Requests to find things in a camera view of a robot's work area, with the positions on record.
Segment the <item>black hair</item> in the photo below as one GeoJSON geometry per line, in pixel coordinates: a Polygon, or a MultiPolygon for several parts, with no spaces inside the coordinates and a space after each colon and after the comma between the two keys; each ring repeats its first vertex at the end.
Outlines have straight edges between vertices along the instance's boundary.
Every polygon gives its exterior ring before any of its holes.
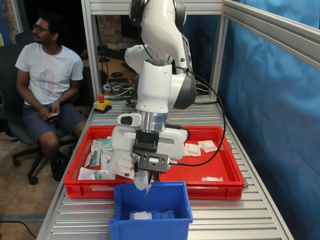
{"type": "Polygon", "coordinates": [[[53,12],[39,11],[39,17],[48,22],[48,29],[51,34],[59,34],[56,43],[61,46],[67,34],[67,25],[61,14],[53,12]]]}

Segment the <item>red tray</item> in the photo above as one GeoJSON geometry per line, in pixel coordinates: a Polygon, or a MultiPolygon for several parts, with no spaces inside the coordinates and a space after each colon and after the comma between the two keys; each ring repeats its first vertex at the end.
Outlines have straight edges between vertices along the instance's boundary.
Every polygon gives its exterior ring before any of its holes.
{"type": "MultiPolygon", "coordinates": [[[[223,129],[219,126],[185,126],[190,130],[187,143],[212,140],[218,147],[223,129]]],[[[210,159],[214,152],[201,156],[184,156],[179,162],[200,164],[210,159]]],[[[218,154],[207,164],[197,167],[173,165],[165,174],[159,175],[161,182],[185,181],[189,199],[240,199],[245,180],[226,138],[218,154]],[[223,181],[202,181],[202,177],[223,178],[223,181]]]]}
{"type": "MultiPolygon", "coordinates": [[[[115,176],[115,180],[78,180],[80,168],[85,165],[93,140],[106,139],[112,135],[114,128],[115,126],[90,126],[87,129],[64,178],[66,193],[70,198],[113,198],[115,186],[133,183],[130,178],[119,175],[115,176]]],[[[90,169],[101,170],[101,167],[90,169]]]]}

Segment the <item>blue curtain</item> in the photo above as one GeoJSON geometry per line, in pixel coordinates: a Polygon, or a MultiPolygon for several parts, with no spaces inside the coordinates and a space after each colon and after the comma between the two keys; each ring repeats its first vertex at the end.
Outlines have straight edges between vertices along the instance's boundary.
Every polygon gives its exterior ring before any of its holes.
{"type": "Polygon", "coordinates": [[[218,15],[188,15],[182,33],[189,39],[193,71],[210,83],[218,15]]]}
{"type": "MultiPolygon", "coordinates": [[[[238,2],[319,28],[319,0],[238,2]]],[[[229,22],[219,95],[296,240],[320,239],[320,71],[229,22]]]]}

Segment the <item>metal slotted surface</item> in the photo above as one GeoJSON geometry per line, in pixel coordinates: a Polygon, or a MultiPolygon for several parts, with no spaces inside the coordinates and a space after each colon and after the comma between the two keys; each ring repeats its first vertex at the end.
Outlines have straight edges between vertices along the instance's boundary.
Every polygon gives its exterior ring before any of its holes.
{"type": "MultiPolygon", "coordinates": [[[[209,101],[208,97],[197,98],[209,101]]],[[[90,125],[114,125],[119,114],[132,111],[124,102],[113,102],[105,115],[93,114],[90,125]]],[[[216,105],[193,105],[170,109],[169,122],[183,125],[223,126],[216,105]]],[[[226,138],[248,183],[240,200],[191,200],[193,223],[188,240],[288,240],[293,239],[259,176],[228,125],[226,138]]],[[[69,198],[66,189],[56,200],[42,237],[49,240],[110,240],[109,220],[114,202],[105,198],[69,198]]]]}

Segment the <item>eyeglasses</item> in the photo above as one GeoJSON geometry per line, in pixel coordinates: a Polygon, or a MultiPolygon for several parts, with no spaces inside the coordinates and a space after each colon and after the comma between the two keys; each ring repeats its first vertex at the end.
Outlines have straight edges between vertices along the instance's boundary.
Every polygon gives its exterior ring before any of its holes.
{"type": "Polygon", "coordinates": [[[37,34],[45,32],[45,31],[50,31],[49,29],[44,29],[40,25],[36,25],[36,24],[33,25],[33,29],[36,30],[37,34]]]}

